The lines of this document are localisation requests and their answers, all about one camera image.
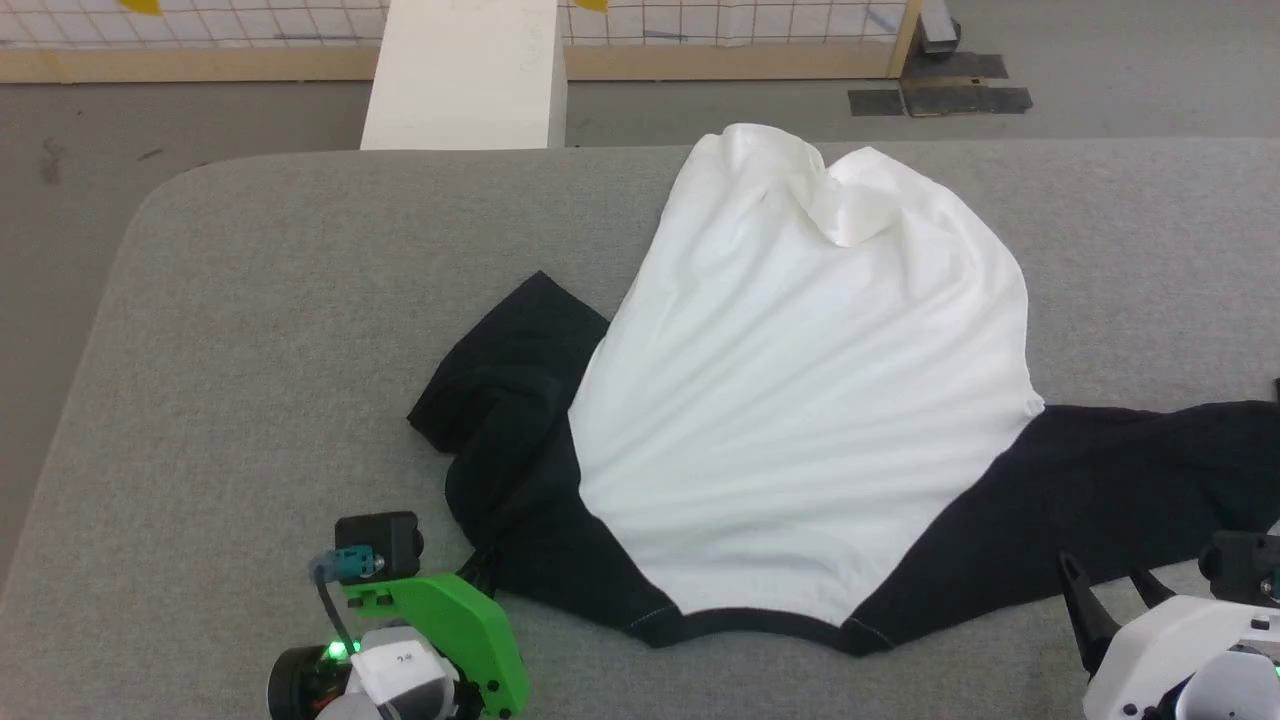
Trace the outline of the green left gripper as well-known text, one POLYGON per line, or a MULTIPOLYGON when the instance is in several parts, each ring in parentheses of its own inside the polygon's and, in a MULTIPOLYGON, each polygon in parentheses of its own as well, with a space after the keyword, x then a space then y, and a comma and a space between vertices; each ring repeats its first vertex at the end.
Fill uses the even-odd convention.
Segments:
POLYGON ((475 684, 486 716, 524 714, 530 680, 504 610, 493 598, 500 552, 475 550, 456 574, 410 577, 343 587, 365 618, 397 618, 425 635, 475 684))

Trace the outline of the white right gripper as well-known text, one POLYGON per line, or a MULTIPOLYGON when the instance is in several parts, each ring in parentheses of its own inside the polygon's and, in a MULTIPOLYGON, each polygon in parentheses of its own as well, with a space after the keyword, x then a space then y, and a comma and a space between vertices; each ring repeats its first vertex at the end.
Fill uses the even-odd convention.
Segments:
POLYGON ((1088 719, 1277 717, 1277 610, 1178 594, 1151 570, 1130 582, 1147 610, 1120 626, 1070 553, 1059 582, 1088 719))

